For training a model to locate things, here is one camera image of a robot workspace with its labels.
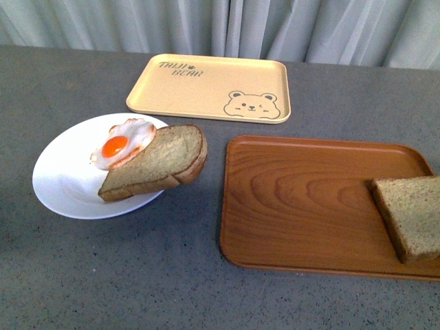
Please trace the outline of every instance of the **tray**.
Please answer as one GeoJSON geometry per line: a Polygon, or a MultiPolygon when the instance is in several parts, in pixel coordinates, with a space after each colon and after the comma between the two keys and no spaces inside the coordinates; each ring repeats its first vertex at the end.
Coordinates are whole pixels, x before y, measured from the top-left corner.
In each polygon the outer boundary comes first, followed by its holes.
{"type": "Polygon", "coordinates": [[[179,54],[152,57],[126,104],[138,113],[266,124],[291,113],[282,63],[179,54]]]}
{"type": "Polygon", "coordinates": [[[228,145],[220,243],[241,267],[440,280],[440,260],[403,265],[368,187],[434,175],[407,146],[240,136],[228,145]]]}

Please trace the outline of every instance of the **brown tray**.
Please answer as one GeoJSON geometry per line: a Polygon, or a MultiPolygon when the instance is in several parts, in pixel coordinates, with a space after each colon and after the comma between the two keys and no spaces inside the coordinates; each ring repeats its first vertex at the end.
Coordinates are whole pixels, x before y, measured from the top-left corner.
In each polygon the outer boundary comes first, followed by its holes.
{"type": "Polygon", "coordinates": [[[220,243],[241,267],[440,281],[440,260],[403,265],[372,178],[434,175],[407,146],[240,136],[228,145],[220,243]]]}

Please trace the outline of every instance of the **bread slice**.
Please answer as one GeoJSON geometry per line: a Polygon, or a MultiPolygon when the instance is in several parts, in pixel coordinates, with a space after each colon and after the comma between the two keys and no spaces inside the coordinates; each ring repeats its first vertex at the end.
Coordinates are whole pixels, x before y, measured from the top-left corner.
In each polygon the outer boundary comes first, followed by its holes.
{"type": "Polygon", "coordinates": [[[372,196],[402,263],[440,256],[440,177],[376,179],[372,196]]]}
{"type": "Polygon", "coordinates": [[[166,126],[139,155],[108,172],[98,195],[105,201],[189,184],[203,170],[208,146],[195,125],[166,126]]]}

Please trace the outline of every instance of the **fried egg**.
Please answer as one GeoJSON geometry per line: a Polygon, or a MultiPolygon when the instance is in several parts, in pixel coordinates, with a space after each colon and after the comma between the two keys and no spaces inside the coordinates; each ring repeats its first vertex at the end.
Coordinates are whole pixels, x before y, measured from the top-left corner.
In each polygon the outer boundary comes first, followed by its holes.
{"type": "Polygon", "coordinates": [[[152,122],[142,118],[128,119],[110,128],[105,143],[91,154],[90,160],[101,170],[117,168],[144,150],[155,134],[152,122]]]}

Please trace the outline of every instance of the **white curtain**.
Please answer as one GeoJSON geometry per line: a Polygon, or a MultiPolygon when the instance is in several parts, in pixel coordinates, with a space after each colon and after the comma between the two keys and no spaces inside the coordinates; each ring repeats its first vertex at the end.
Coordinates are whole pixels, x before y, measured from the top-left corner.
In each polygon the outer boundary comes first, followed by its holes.
{"type": "Polygon", "coordinates": [[[0,0],[0,44],[440,69],[440,0],[0,0]]]}

